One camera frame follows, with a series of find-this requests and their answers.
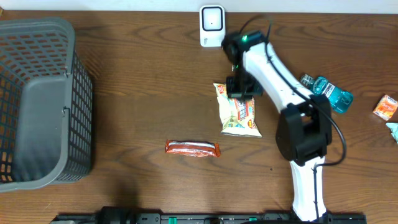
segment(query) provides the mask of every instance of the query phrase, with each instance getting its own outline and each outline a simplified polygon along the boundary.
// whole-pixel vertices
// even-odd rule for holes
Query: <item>orange packet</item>
[[[388,95],[384,95],[373,113],[388,121],[398,108],[398,102]]]
[[[208,142],[167,140],[165,150],[168,154],[180,154],[195,157],[220,157],[221,155],[218,143],[213,144]]]

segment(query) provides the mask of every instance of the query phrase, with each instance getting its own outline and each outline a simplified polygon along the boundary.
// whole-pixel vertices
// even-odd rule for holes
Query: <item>wooden table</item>
[[[4,11],[1,19],[48,16],[73,24],[95,84],[95,167],[75,184],[0,194],[1,223],[48,223],[59,212],[105,205],[165,213],[291,208],[292,174],[275,144],[278,114],[269,97],[256,97],[262,138],[220,134],[213,83],[231,75],[231,64],[220,49],[200,46],[198,13]],[[251,16],[228,13],[228,30]],[[346,114],[333,113],[348,156],[324,170],[326,207],[363,212],[368,223],[397,223],[398,146],[372,110],[384,94],[398,100],[398,17],[272,17],[271,41],[293,74],[323,75],[355,96]],[[258,21],[248,30],[264,27]],[[341,152],[333,136],[328,161]],[[218,142],[222,156],[166,155],[166,139]]]

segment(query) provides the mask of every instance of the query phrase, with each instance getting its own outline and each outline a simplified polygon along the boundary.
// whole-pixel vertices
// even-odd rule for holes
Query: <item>white snack packet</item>
[[[235,136],[262,137],[254,123],[254,99],[245,102],[229,99],[226,85],[214,83],[220,106],[220,119],[223,123],[222,134]]]

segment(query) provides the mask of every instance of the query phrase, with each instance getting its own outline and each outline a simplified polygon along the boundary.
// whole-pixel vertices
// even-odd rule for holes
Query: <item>teal bottle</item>
[[[305,74],[301,78],[301,82],[310,89],[314,95],[326,95],[329,99],[331,108],[337,113],[345,113],[354,100],[354,95],[331,84],[325,77],[318,77],[314,80],[314,78]]]

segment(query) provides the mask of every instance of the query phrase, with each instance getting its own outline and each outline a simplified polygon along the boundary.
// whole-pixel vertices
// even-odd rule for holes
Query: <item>white background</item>
[[[398,13],[398,0],[0,0],[4,9],[197,12],[220,4],[227,12]]]

